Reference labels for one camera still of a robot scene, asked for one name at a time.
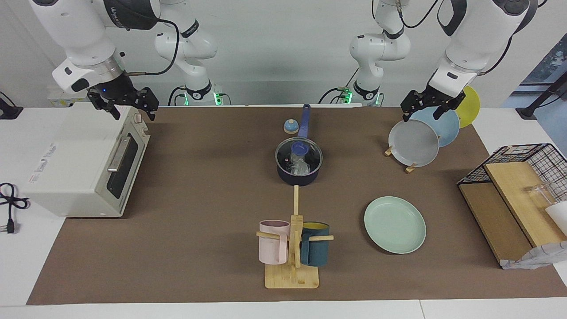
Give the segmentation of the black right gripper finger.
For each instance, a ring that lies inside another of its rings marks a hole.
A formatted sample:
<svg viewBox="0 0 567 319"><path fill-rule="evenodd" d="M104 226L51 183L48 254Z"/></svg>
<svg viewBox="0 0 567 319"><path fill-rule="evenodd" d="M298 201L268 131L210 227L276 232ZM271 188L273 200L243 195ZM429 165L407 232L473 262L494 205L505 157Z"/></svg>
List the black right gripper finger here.
<svg viewBox="0 0 567 319"><path fill-rule="evenodd" d="M155 113L158 111L159 101L150 87L135 91L134 107L144 111L150 121L154 121Z"/></svg>
<svg viewBox="0 0 567 319"><path fill-rule="evenodd" d="M116 121L120 119L121 113L116 108L114 100L105 101L95 89L89 89L87 91L87 98L91 101L95 109L104 110L112 115Z"/></svg>

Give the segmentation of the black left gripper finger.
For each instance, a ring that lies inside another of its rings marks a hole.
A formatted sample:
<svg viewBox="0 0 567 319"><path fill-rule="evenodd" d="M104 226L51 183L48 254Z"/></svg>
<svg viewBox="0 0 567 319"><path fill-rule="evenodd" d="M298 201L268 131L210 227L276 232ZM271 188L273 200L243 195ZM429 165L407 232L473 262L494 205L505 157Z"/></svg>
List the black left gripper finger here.
<svg viewBox="0 0 567 319"><path fill-rule="evenodd" d="M412 89L400 104L403 121L409 121L413 113L419 111L419 92Z"/></svg>
<svg viewBox="0 0 567 319"><path fill-rule="evenodd" d="M465 95L458 95L455 98L442 102L441 105L435 110L435 119L439 119L444 113L447 113L449 110L456 110L465 99L465 97Z"/></svg>

